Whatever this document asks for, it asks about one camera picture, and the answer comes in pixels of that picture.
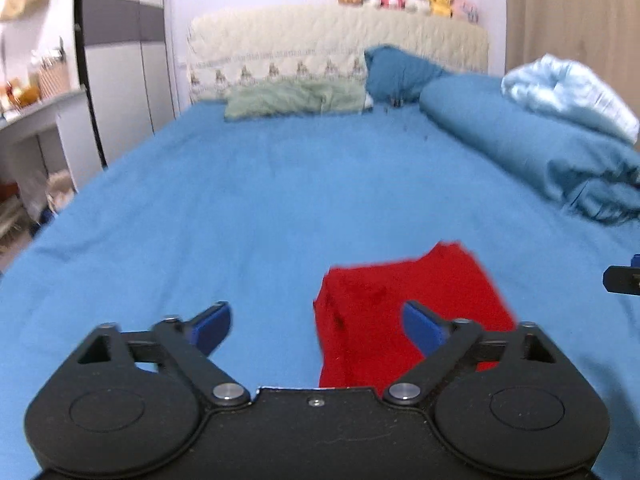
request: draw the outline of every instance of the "red garment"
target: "red garment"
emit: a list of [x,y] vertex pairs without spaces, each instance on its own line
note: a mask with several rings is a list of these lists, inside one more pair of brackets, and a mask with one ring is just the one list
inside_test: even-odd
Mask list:
[[404,335],[401,307],[417,300],[444,319],[513,330],[513,317],[473,256],[438,243],[418,260],[333,268],[314,301],[324,364],[320,387],[374,386],[379,394],[423,359]]

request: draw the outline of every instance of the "blue blanket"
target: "blue blanket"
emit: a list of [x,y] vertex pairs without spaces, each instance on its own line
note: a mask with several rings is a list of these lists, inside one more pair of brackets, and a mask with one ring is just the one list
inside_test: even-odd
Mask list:
[[329,267],[415,258],[439,240],[473,251],[604,398],[596,471],[640,478],[640,300],[602,286],[638,252],[637,222],[562,213],[417,105],[225,123],[204,103],[92,181],[0,282],[0,477],[36,474],[24,410],[98,323],[146,330],[227,300],[219,366],[251,392],[317,386],[312,301]]
[[428,83],[420,107],[543,196],[602,222],[640,214],[640,154],[621,140],[543,117],[503,97],[500,79],[447,76]]

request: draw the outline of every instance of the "headboard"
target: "headboard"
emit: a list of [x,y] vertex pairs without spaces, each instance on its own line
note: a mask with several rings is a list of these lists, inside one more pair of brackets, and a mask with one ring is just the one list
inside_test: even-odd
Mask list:
[[363,52],[392,44],[456,71],[486,72],[486,31],[401,10],[338,5],[229,9],[196,18],[188,37],[191,99],[278,78],[364,80]]

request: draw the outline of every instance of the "blue gripper pad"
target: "blue gripper pad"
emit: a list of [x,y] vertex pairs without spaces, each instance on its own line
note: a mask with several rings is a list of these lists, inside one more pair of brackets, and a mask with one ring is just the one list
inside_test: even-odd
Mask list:
[[402,328],[411,342],[427,357],[449,337],[449,323],[415,301],[402,306]]
[[185,323],[184,335],[204,355],[208,356],[220,345],[231,329],[231,307],[216,303]]

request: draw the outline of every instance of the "bed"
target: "bed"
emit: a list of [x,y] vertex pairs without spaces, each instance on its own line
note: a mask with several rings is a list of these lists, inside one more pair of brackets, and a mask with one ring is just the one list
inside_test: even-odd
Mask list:
[[[0,285],[4,476],[37,473],[22,434],[24,410],[97,324],[146,330],[166,314],[189,318],[227,300],[234,326],[215,362],[249,391],[313,387],[322,357],[312,301],[325,272],[417,257],[439,240],[460,240],[514,314],[541,325],[606,402],[612,429],[596,472],[636,478],[640,306],[606,293],[602,273],[628,264],[640,242],[638,222],[568,214],[417,104],[224,121],[223,104],[201,97],[220,90],[217,66],[238,62],[223,49],[239,20],[246,26],[267,17],[273,27],[297,13],[313,24],[309,41],[319,45],[314,34],[333,34],[335,44],[322,48],[348,46],[338,65],[353,66],[367,46],[393,43],[450,70],[486,70],[486,34],[473,25],[439,18],[417,24],[417,16],[384,11],[363,17],[338,7],[287,9],[196,21],[191,44],[211,49],[191,62],[197,102],[89,183],[8,270]],[[310,71],[323,69],[297,40],[253,30],[256,52],[290,41],[286,50],[304,50]],[[251,62],[257,76],[260,60]]]

